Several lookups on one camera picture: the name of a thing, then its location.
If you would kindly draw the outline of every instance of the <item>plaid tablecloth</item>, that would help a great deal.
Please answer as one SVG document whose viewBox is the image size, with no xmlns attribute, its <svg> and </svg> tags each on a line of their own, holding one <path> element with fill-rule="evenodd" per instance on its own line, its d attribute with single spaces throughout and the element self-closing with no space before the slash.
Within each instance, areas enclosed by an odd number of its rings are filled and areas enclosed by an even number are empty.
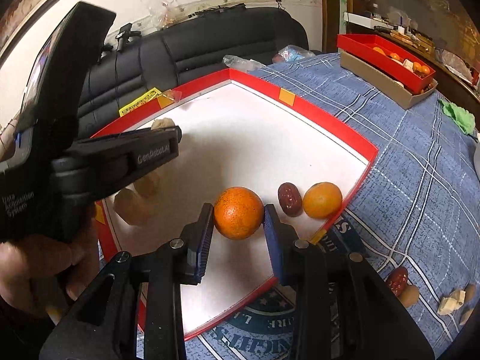
<svg viewBox="0 0 480 360">
<path fill-rule="evenodd" d="M 462 313 L 480 295 L 477 291 L 452 315 L 436 313 L 442 296 L 468 282 L 480 285 L 480 184 L 473 166 L 474 140 L 442 114 L 439 92 L 405 111 L 341 68 L 339 54 L 275 64 L 253 74 L 335 115 L 378 147 L 370 174 L 342 217 L 360 234 L 369 262 L 383 278 L 399 265 L 408 269 L 421 293 L 408 310 L 439 356 L 458 334 Z M 188 358 L 284 359 L 293 311 L 278 291 L 268 291 L 186 342 Z M 138 355 L 143 356 L 141 334 Z"/>
</svg>

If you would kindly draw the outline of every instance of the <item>black couch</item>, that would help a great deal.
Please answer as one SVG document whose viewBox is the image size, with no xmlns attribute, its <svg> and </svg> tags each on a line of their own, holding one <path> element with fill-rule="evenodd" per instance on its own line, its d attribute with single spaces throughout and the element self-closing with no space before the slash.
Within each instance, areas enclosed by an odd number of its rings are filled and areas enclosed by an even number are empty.
<svg viewBox="0 0 480 360">
<path fill-rule="evenodd" d="M 78 137 L 90 137 L 119 117 L 121 107 L 153 87 L 165 91 L 224 69 L 225 55 L 269 65 L 289 44 L 309 49 L 303 26 L 272 7 L 209 12 L 133 38 L 88 72 L 78 108 Z"/>
</svg>

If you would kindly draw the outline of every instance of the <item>red date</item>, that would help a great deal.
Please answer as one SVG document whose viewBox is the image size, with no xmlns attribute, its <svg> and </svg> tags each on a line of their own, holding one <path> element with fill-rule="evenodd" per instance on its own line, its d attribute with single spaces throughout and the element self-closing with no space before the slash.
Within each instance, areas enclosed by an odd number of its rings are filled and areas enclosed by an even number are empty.
<svg viewBox="0 0 480 360">
<path fill-rule="evenodd" d="M 283 183 L 278 188 L 278 202 L 288 216 L 298 216 L 302 212 L 302 197 L 292 183 Z"/>
<path fill-rule="evenodd" d="M 407 280 L 409 280 L 409 272 L 405 267 L 399 266 L 388 275 L 386 284 L 394 295 L 398 297 L 407 286 Z"/>
</svg>

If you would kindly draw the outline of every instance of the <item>bolt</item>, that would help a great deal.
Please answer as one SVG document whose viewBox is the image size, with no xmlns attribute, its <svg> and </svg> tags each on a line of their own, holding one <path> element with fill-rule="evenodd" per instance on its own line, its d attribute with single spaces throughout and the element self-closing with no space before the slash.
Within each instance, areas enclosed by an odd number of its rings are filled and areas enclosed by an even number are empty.
<svg viewBox="0 0 480 360">
<path fill-rule="evenodd" d="M 305 241 L 304 239 L 297 239 L 293 244 L 299 249 L 308 248 L 308 241 Z"/>
<path fill-rule="evenodd" d="M 121 251 L 119 254 L 117 254 L 117 257 L 115 258 L 115 261 L 117 263 L 124 263 L 130 258 L 130 253 L 127 251 Z"/>
<path fill-rule="evenodd" d="M 183 246 L 184 242 L 182 239 L 180 238 L 175 238 L 173 240 L 170 241 L 170 247 L 172 249 L 178 249 L 178 248 L 181 248 Z"/>
<path fill-rule="evenodd" d="M 350 253 L 349 257 L 354 263 L 361 263 L 363 261 L 363 256 L 357 252 Z"/>
</svg>

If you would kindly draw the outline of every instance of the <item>green cloth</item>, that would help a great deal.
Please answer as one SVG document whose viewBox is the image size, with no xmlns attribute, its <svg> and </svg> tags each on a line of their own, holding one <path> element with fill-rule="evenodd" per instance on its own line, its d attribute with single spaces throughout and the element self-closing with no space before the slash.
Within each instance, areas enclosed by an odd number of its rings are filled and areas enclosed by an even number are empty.
<svg viewBox="0 0 480 360">
<path fill-rule="evenodd" d="M 451 117 L 464 134 L 473 134 L 473 130 L 475 129 L 475 117 L 470 112 L 451 102 L 442 99 L 438 99 L 438 101 L 442 103 L 443 113 L 448 117 Z"/>
</svg>

